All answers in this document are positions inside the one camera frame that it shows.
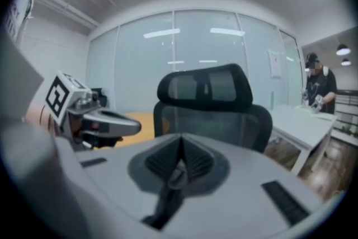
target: black t-shirt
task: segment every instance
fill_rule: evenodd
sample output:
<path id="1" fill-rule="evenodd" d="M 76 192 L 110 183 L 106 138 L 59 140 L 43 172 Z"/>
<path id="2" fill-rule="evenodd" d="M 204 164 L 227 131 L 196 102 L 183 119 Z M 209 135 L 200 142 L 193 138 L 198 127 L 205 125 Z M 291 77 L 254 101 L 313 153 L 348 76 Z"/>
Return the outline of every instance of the black t-shirt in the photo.
<path id="1" fill-rule="evenodd" d="M 318 75 L 312 75 L 307 78 L 306 89 L 309 95 L 309 105 L 314 103 L 314 99 L 317 95 L 325 97 L 329 92 L 337 93 L 337 85 L 335 75 L 331 70 L 328 71 L 327 76 L 323 74 L 323 69 L 321 69 Z M 333 99 L 327 104 L 324 104 L 321 112 L 334 114 L 335 113 L 336 100 Z"/>

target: mesh headrest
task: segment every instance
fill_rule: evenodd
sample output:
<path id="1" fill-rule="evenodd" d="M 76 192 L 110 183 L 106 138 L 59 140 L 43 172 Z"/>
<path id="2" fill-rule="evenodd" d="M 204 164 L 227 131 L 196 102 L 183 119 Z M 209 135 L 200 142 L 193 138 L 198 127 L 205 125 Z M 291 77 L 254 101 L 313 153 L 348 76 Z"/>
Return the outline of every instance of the mesh headrest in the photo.
<path id="1" fill-rule="evenodd" d="M 170 73 L 157 95 L 164 104 L 194 110 L 240 112 L 252 105 L 250 85 L 237 64 Z"/>

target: person wearing black shirt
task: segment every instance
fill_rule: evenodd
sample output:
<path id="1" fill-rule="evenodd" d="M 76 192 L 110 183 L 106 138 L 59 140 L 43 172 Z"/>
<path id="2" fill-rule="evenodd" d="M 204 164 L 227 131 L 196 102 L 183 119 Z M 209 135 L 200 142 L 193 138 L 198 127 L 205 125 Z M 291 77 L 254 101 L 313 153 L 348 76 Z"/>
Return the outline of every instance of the person wearing black shirt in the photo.
<path id="1" fill-rule="evenodd" d="M 306 89 L 308 92 L 308 105 L 314 103 L 315 97 L 323 97 L 322 113 L 334 114 L 336 106 L 337 85 L 333 72 L 322 66 L 316 53 L 307 55 L 306 68 L 309 68 Z"/>

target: frosted glass panel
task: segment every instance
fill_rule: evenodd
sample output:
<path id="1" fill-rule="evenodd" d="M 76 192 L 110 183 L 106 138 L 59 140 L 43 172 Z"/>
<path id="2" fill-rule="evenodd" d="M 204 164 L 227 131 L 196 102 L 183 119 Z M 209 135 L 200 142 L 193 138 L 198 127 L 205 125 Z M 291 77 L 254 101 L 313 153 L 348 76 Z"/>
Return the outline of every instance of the frosted glass panel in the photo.
<path id="1" fill-rule="evenodd" d="M 296 40 L 286 33 L 281 32 L 281 37 L 286 49 L 286 63 L 289 77 L 289 105 L 297 106 L 302 102 L 302 66 Z"/>
<path id="2" fill-rule="evenodd" d="M 239 64 L 247 73 L 243 38 L 236 15 L 219 11 L 175 12 L 177 71 Z"/>
<path id="3" fill-rule="evenodd" d="M 119 112 L 153 112 L 158 84 L 173 72 L 173 32 L 171 13 L 120 26 L 114 85 Z"/>
<path id="4" fill-rule="evenodd" d="M 241 29 L 245 32 L 244 40 L 253 102 L 267 109 L 272 108 L 271 101 L 273 106 L 286 104 L 287 66 L 280 32 L 276 27 L 254 18 L 239 16 L 239 20 Z M 269 50 L 280 53 L 281 78 L 271 77 Z"/>
<path id="5" fill-rule="evenodd" d="M 89 44 L 86 85 L 90 88 L 102 88 L 107 96 L 107 106 L 115 109 L 114 98 L 114 53 L 118 28 L 93 39 Z"/>

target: floor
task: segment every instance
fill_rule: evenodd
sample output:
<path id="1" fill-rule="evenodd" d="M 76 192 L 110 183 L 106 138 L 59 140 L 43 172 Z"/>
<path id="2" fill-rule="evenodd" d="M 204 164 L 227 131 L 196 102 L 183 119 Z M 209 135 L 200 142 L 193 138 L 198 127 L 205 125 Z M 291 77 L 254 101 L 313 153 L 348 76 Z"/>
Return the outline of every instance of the floor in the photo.
<path id="1" fill-rule="evenodd" d="M 320 148 L 308 158 L 298 176 L 326 201 L 335 193 L 348 189 L 354 164 L 358 159 L 358 148 L 331 138 L 326 150 L 327 157 L 322 158 L 313 172 L 310 168 Z M 265 155 L 291 170 L 298 158 L 299 150 L 281 140 L 279 143 L 269 143 L 265 149 Z"/>

